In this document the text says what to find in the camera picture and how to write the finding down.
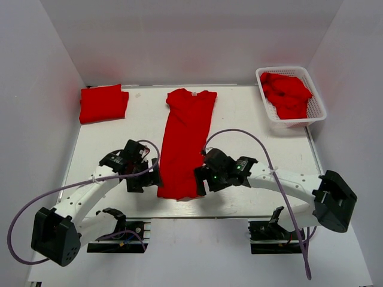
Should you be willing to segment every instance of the gray wall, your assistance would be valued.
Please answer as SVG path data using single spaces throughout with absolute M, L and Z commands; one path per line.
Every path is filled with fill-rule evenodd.
M 254 83 L 307 66 L 342 0 L 41 0 L 87 85 Z
M 24 286 L 28 266 L 12 259 L 6 234 L 30 199 L 60 185 L 78 130 L 84 84 L 38 0 L 5 0 L 0 8 L 0 282 Z M 35 204 L 16 226 L 13 243 L 32 258 Z
M 352 225 L 374 286 L 383 286 L 382 18 L 381 0 L 344 1 L 309 65 L 328 112 L 312 133 L 324 167 L 358 195 Z

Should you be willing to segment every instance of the purple cable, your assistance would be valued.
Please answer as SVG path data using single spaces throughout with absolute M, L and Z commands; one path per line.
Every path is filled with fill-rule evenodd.
M 42 199 L 43 197 L 45 196 L 50 196 L 51 194 L 54 194 L 54 193 L 58 193 L 59 191 L 62 191 L 62 190 L 67 190 L 68 188 L 72 188 L 72 187 L 78 187 L 80 185 L 87 185 L 87 184 L 92 184 L 94 183 L 94 181 L 107 181 L 109 179 L 116 179 L 116 178 L 120 178 L 120 179 L 123 179 L 123 178 L 134 178 L 136 176 L 140 176 L 140 175 L 143 175 L 147 172 L 149 172 L 150 170 L 152 170 L 154 167 L 156 167 L 159 163 L 159 160 L 160 160 L 160 151 L 158 149 L 158 147 L 153 144 L 151 141 L 147 141 L 146 139 L 141 139 L 140 141 L 137 141 L 137 142 L 146 142 L 150 145 L 152 145 L 156 151 L 157 151 L 157 161 L 151 166 L 149 167 L 148 169 L 145 169 L 143 170 L 142 172 L 138 172 L 138 173 L 134 173 L 134 174 L 130 174 L 130 175 L 112 175 L 112 176 L 104 176 L 102 178 L 96 178 L 96 179 L 88 179 L 87 181 L 81 181 L 81 182 L 77 182 L 76 184 L 69 184 L 69 185 L 66 185 L 64 187 L 59 187 L 59 188 L 56 188 L 54 190 L 51 190 L 51 191 L 48 191 L 47 193 L 44 193 L 44 194 L 41 194 L 40 196 L 38 197 L 35 197 L 34 199 L 32 199 L 30 202 L 28 202 L 26 205 L 24 205 L 20 210 L 19 212 L 16 213 L 15 217 L 12 219 L 11 221 L 11 224 L 10 224 L 10 227 L 8 229 L 8 234 L 7 234 L 7 245 L 8 245 L 8 250 L 10 251 L 12 257 L 22 263 L 22 264 L 25 264 L 25 265 L 37 265 L 37 264 L 40 264 L 40 263 L 44 263 L 46 261 L 48 261 L 49 259 L 46 258 L 46 259 L 42 259 L 42 260 L 39 260 L 39 261 L 27 261 L 27 260 L 24 260 L 24 259 L 21 259 L 14 251 L 13 249 L 13 246 L 12 246 L 12 231 L 13 231 L 13 228 L 16 224 L 16 221 L 18 220 L 18 218 L 20 217 L 20 215 L 29 207 L 31 206 L 32 204 L 34 204 L 36 201 Z
M 258 142 L 258 144 L 260 144 L 260 146 L 262 147 L 263 151 L 265 152 L 265 156 L 266 156 L 266 158 L 268 160 L 270 170 L 274 170 L 273 164 L 271 162 L 270 155 L 269 155 L 265 145 L 257 137 L 255 137 L 254 135 L 252 135 L 249 132 L 246 132 L 245 130 L 241 130 L 241 129 L 225 129 L 225 130 L 220 130 L 219 132 L 214 133 L 212 136 L 210 136 L 208 138 L 208 140 L 206 141 L 205 146 L 203 147 L 203 150 L 206 149 L 207 144 L 209 143 L 209 141 L 212 138 L 214 138 L 215 136 L 219 135 L 220 133 L 226 133 L 226 132 L 240 132 L 240 133 L 244 133 L 244 134 L 250 136 L 251 138 L 253 138 L 254 140 L 256 140 Z M 275 171 L 272 171 L 272 174 L 273 174 L 273 176 L 275 178 L 275 182 L 278 185 L 278 188 L 279 188 L 279 190 L 280 190 L 280 192 L 282 194 L 282 197 L 283 197 L 283 199 L 284 199 L 284 201 L 286 203 L 288 213 L 290 214 L 290 217 L 291 217 L 291 221 L 293 222 L 294 229 L 295 229 L 295 232 L 296 232 L 297 237 L 298 237 L 300 250 L 302 251 L 303 260 L 305 262 L 305 270 L 306 270 L 307 279 L 311 280 L 311 270 L 310 270 L 310 265 L 309 265 L 309 261 L 308 261 L 308 241 L 307 241 L 307 244 L 306 244 L 307 248 L 305 248 L 305 246 L 303 244 L 303 240 L 302 240 L 302 235 L 299 232 L 298 223 L 297 223 L 297 221 L 295 219 L 295 216 L 294 216 L 294 213 L 293 213 L 293 209 L 291 208 L 290 203 L 288 202 L 288 198 L 287 198 L 287 195 L 286 195 L 286 193 L 285 193 L 285 191 L 283 189 L 283 186 L 282 186 L 281 182 L 279 181 L 279 178 L 276 175 Z
M 142 241 L 142 239 L 140 238 L 140 236 L 137 233 L 135 233 L 134 231 L 131 231 L 131 230 L 123 230 L 123 231 L 119 231 L 119 232 L 112 233 L 112 234 L 109 234 L 109 235 L 101 236 L 101 237 L 97 238 L 96 240 L 106 240 L 106 239 L 110 239 L 110 238 L 113 238 L 113 237 L 115 237 L 117 235 L 125 234 L 125 233 L 130 233 L 130 234 L 133 234 L 135 237 L 137 237 L 138 241 L 142 245 L 142 248 L 144 249 L 144 252 L 146 251 L 145 244 Z

